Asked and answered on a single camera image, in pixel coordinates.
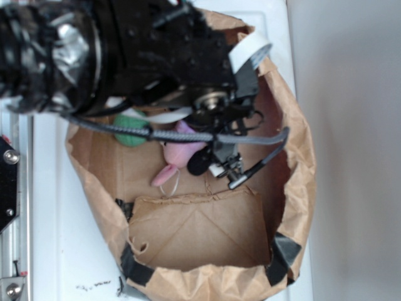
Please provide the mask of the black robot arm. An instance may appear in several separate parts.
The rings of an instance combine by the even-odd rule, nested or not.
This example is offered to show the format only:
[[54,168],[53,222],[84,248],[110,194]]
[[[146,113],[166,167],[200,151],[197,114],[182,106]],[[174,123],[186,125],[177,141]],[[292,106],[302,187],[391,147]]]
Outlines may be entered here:
[[[41,1],[1,8],[1,97],[20,114],[54,112],[93,130],[164,142],[202,142],[187,164],[213,163],[235,188],[244,170],[237,145],[255,113],[258,79],[249,61],[234,68],[230,46],[187,1]],[[91,122],[132,106],[189,107],[198,130],[126,129]]]

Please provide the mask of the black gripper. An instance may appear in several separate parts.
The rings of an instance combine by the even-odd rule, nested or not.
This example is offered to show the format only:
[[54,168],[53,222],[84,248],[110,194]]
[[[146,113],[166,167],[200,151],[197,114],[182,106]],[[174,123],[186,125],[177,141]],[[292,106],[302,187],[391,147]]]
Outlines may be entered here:
[[184,111],[175,133],[190,142],[205,142],[187,163],[193,176],[212,165],[219,177],[240,185],[262,167],[243,167],[236,142],[223,135],[244,137],[244,121],[256,110],[258,79],[250,60],[235,68],[223,33],[213,30],[202,12],[187,1],[125,2],[125,98],[129,107],[154,106]]

